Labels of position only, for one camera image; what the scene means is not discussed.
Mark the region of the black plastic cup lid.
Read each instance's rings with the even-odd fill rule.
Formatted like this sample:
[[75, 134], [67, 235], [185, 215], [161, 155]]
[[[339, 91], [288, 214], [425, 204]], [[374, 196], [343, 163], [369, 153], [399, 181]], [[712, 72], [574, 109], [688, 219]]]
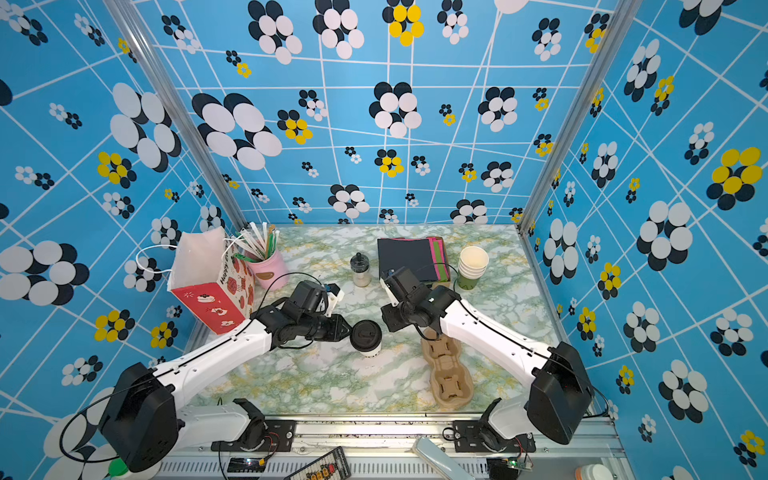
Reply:
[[380, 326], [372, 320], [357, 322], [349, 336], [352, 347], [361, 353], [381, 344], [383, 333]]

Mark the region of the white paper coffee cup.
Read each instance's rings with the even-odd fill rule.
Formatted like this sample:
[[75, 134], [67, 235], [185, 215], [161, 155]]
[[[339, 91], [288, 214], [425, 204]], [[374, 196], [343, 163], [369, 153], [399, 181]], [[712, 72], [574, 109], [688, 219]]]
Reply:
[[381, 349], [382, 349], [382, 345], [379, 344], [378, 346], [376, 346], [375, 348], [373, 348], [371, 350], [361, 351], [361, 354], [364, 357], [366, 357], [366, 358], [372, 358], [372, 357], [377, 356], [380, 353]]

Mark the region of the red white paper gift bag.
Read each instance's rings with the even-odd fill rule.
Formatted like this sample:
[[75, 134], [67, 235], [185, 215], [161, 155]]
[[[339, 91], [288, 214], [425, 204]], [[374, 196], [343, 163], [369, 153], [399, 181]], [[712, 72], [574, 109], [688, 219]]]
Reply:
[[217, 335], [243, 323], [254, 307], [255, 277], [238, 253], [222, 227], [183, 233], [166, 270], [167, 290]]

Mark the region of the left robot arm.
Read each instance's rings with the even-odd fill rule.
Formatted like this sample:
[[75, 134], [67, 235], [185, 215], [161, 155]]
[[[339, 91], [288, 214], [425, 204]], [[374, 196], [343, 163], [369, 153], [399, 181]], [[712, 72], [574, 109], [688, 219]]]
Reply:
[[288, 298], [260, 307], [236, 328], [175, 360], [135, 364], [119, 377], [100, 419], [102, 436], [132, 473], [169, 453], [195, 445], [254, 451], [268, 440], [264, 414], [250, 401], [192, 407], [190, 400], [242, 364], [303, 337], [340, 342], [352, 331], [335, 311], [344, 292], [336, 284], [304, 280]]

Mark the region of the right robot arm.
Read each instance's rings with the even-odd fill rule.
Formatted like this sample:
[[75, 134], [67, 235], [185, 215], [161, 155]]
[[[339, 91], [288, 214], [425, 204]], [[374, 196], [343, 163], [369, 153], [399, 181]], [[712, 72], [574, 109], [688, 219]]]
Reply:
[[561, 342], [549, 346], [483, 314], [454, 290], [427, 287], [407, 268], [381, 281], [389, 303], [381, 308], [390, 332], [430, 328], [494, 361], [528, 389], [525, 398], [496, 399], [479, 420], [479, 434], [492, 451], [516, 437], [541, 434], [567, 445], [592, 403], [595, 389], [579, 353]]

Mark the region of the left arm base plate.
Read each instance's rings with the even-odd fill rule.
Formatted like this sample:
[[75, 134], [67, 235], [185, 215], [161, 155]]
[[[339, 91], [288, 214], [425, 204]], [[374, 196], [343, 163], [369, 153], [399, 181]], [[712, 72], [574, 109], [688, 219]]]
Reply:
[[236, 440], [231, 442], [214, 441], [212, 452], [289, 452], [296, 434], [297, 422], [294, 420], [267, 419], [260, 425], [250, 425]]

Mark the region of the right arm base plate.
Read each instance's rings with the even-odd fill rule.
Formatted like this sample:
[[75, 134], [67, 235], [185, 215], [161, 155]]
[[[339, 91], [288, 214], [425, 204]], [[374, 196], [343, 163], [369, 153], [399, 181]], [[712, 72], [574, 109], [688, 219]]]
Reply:
[[450, 426], [454, 449], [458, 453], [503, 453], [513, 456], [532, 454], [537, 451], [532, 434], [519, 434], [511, 440], [491, 440], [484, 433], [478, 420], [456, 420]]

